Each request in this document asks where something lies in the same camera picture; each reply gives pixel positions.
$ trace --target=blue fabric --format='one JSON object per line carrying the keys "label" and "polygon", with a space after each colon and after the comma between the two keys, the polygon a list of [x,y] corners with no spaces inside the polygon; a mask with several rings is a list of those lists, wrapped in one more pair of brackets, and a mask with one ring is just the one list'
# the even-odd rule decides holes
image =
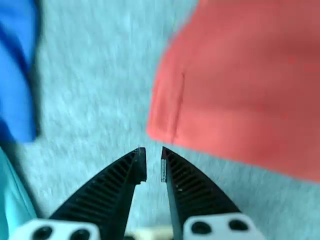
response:
{"label": "blue fabric", "polygon": [[33,0],[0,0],[0,140],[30,142],[36,137],[27,81],[36,29]]}
{"label": "blue fabric", "polygon": [[35,217],[24,186],[0,148],[0,240],[7,240],[17,227]]}

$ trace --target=red cloth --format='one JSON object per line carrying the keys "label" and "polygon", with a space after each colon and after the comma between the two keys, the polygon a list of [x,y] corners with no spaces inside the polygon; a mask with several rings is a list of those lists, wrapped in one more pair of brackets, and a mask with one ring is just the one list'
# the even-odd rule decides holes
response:
{"label": "red cloth", "polygon": [[159,65],[156,140],[320,181],[320,1],[200,0]]}

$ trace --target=carpet floor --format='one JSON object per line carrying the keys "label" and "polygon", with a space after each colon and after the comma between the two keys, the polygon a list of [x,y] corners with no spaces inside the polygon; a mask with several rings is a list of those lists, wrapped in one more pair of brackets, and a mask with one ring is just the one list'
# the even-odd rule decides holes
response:
{"label": "carpet floor", "polygon": [[[170,223],[162,144],[146,135],[162,53],[194,0],[43,0],[31,86],[39,137],[7,153],[42,217],[98,171],[146,147],[127,229]],[[320,185],[170,146],[213,179],[269,240],[320,239]]]}

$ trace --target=teal fabric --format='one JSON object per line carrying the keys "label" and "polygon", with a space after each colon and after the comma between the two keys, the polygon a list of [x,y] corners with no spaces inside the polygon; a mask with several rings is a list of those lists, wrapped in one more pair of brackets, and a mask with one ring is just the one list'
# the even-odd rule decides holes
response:
{"label": "teal fabric", "polygon": [[17,227],[35,217],[24,186],[0,148],[0,240],[7,240]]}

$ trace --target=light blue carpet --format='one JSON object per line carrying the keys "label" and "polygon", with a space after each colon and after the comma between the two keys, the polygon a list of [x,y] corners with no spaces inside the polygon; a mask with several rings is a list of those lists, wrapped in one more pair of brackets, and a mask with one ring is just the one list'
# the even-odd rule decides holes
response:
{"label": "light blue carpet", "polygon": [[[32,78],[41,135],[15,149],[18,172],[48,217],[102,168],[138,146],[148,181],[128,229],[170,222],[161,144],[145,133],[153,78],[189,0],[43,0]],[[320,239],[320,186],[178,147],[269,240]]]}

